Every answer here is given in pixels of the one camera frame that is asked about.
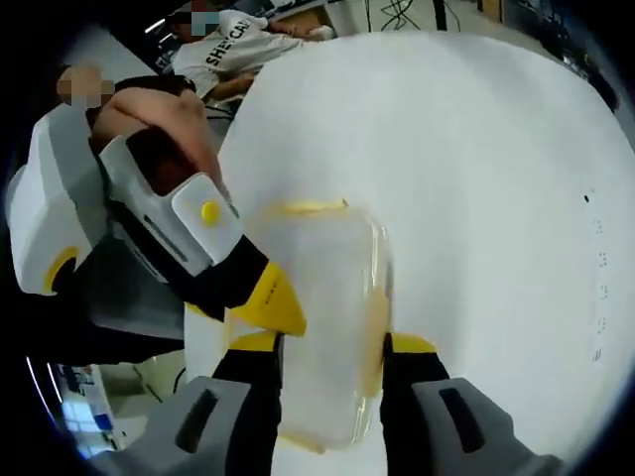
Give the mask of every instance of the clear plastic container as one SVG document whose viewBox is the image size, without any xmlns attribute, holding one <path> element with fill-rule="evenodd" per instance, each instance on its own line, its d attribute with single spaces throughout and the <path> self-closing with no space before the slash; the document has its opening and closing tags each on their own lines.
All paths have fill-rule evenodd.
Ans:
<svg viewBox="0 0 635 476">
<path fill-rule="evenodd" d="M 345 447 L 365 434 L 380 389 L 391 321 L 385 230 L 361 209 L 313 203 L 271 208 L 247 236 L 288 273 L 308 324 L 283 343 L 279 434 L 315 452 Z M 225 322 L 227 345 L 259 330 L 231 314 Z"/>
</svg>

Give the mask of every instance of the person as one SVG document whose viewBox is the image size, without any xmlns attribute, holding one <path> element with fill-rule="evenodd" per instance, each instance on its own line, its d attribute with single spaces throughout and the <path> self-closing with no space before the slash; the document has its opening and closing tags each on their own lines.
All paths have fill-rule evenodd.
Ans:
<svg viewBox="0 0 635 476">
<path fill-rule="evenodd" d="M 205 13 L 213 28 L 208 35 L 196 31 L 197 24 L 192 27 L 192 15 L 199 12 L 177 12 L 166 19 L 184 42 L 173 57 L 174 72 L 194 82 L 203 102 L 245 94 L 267 61 L 334 36 L 328 26 L 307 31 L 235 10 L 208 7 Z"/>
<path fill-rule="evenodd" d="M 63 67 L 57 92 L 65 103 L 85 108 L 95 154 L 115 137 L 127 138 L 137 165 L 158 195 L 203 172 L 230 201 L 204 104 L 184 76 L 137 76 L 114 84 L 101 77 L 97 66 L 77 64 Z"/>
</svg>

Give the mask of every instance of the white t-shirt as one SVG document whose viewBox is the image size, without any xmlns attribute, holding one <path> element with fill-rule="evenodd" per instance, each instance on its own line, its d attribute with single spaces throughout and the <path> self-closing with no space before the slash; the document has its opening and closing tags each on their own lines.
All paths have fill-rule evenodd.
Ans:
<svg viewBox="0 0 635 476">
<path fill-rule="evenodd" d="M 202 40 L 188 43 L 172 59 L 175 74 L 182 74 L 196 85 L 198 97 L 204 97 L 223 79 L 258 71 L 265 62 L 299 47 L 304 40 L 263 31 L 269 25 L 235 10 L 219 12 L 215 32 Z"/>
</svg>

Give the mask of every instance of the white table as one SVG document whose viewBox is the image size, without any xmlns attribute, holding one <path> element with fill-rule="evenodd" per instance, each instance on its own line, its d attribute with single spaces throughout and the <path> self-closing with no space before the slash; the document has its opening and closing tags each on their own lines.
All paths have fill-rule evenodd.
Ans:
<svg viewBox="0 0 635 476">
<path fill-rule="evenodd" d="M 635 337 L 635 155 L 591 86 L 471 35 L 338 39 L 267 64 L 219 157 L 243 216 L 367 207 L 391 239 L 396 327 L 435 341 L 531 449 L 571 460 L 589 442 Z M 219 332 L 188 318 L 190 378 Z M 347 451 L 277 447 L 273 474 L 385 474 L 373 417 Z"/>
</svg>

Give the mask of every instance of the yellow button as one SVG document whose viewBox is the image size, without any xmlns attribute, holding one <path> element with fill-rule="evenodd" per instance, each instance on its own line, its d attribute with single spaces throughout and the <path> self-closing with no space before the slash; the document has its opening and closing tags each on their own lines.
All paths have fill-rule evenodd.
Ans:
<svg viewBox="0 0 635 476">
<path fill-rule="evenodd" d="M 220 219 L 220 206 L 213 200 L 208 201 L 200 209 L 200 216 L 202 216 L 205 225 L 213 226 Z"/>
</svg>

